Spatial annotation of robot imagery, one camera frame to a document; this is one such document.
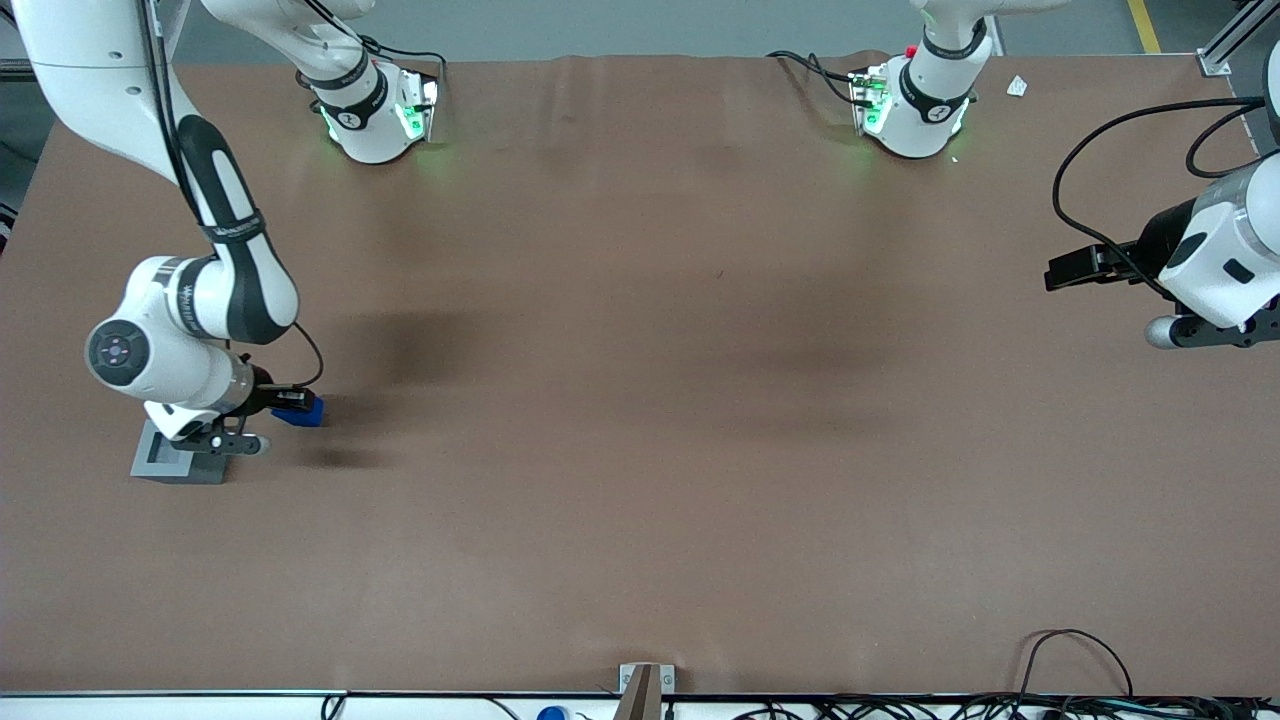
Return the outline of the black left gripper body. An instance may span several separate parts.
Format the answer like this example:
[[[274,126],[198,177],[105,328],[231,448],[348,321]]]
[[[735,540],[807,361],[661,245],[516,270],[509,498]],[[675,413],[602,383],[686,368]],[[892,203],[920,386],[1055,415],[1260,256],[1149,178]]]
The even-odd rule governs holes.
[[[1196,199],[1188,199],[1157,213],[1146,223],[1135,242],[1135,264],[1161,297],[1171,295],[1162,287],[1157,288],[1156,281],[1181,242],[1194,210]]]

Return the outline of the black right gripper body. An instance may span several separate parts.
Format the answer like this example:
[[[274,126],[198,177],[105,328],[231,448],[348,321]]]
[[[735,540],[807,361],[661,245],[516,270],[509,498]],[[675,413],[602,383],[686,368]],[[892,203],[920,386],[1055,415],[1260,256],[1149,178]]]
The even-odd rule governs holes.
[[[288,388],[287,386],[275,383],[269,372],[252,363],[247,364],[246,368],[251,374],[250,392],[246,400],[233,410],[233,416],[252,416],[264,410],[270,410],[268,407],[268,391]]]

